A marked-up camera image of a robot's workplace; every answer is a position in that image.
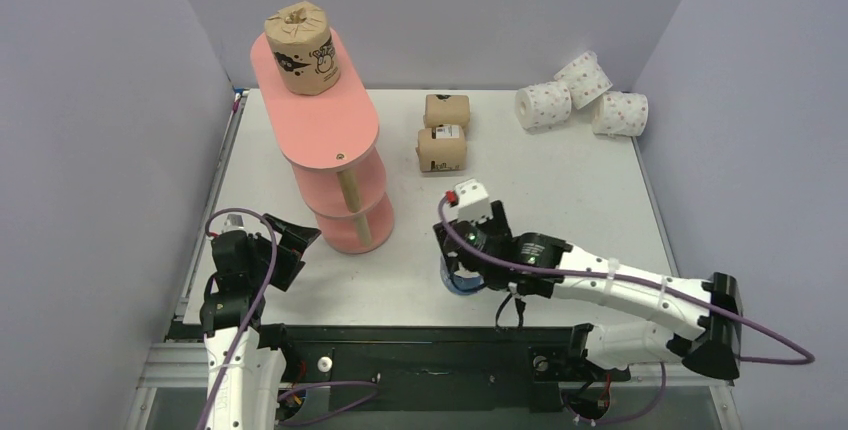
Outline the blue roll sideways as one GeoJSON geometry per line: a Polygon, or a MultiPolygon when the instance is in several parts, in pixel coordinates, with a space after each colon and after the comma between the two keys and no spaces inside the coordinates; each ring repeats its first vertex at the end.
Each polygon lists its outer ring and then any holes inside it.
{"type": "Polygon", "coordinates": [[[453,294],[470,296],[486,288],[481,277],[462,277],[452,271],[445,260],[440,264],[440,278],[443,285],[453,294]]]}

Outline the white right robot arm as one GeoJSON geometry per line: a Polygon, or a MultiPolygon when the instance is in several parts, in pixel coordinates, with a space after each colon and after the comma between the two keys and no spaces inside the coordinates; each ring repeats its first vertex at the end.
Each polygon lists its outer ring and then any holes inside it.
{"type": "Polygon", "coordinates": [[[592,324],[564,350],[578,377],[633,364],[680,363],[708,378],[740,375],[743,306],[736,278],[716,272],[706,280],[658,275],[603,258],[542,233],[515,236],[500,202],[480,223],[454,219],[433,231],[442,278],[459,294],[483,289],[524,298],[582,301],[631,316],[629,323],[592,324]]]}

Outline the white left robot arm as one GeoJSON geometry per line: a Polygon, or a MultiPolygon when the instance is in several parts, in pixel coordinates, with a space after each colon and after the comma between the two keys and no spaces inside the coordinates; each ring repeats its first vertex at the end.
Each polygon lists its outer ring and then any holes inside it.
{"type": "Polygon", "coordinates": [[[298,352],[285,343],[282,326],[262,343],[261,315],[267,289],[290,288],[321,232],[263,214],[256,218],[265,233],[250,233],[243,223],[248,213],[227,208],[222,229],[204,228],[215,270],[199,313],[208,372],[199,429],[272,428],[279,384],[298,366],[298,352]]]}

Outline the brown roll front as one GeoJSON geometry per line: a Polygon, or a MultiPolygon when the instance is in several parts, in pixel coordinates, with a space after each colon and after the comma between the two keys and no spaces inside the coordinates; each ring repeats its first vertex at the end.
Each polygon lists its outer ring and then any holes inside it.
{"type": "Polygon", "coordinates": [[[465,170],[465,132],[455,124],[421,129],[417,135],[416,154],[423,173],[465,170]]]}

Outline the brown paper roll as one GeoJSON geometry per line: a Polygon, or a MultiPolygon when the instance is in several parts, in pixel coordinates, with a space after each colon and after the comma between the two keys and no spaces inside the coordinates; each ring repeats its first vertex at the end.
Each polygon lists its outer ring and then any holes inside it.
{"type": "Polygon", "coordinates": [[[326,12],[301,1],[264,22],[264,33],[285,87],[294,94],[319,95],[338,81],[340,68],[326,12]]]}

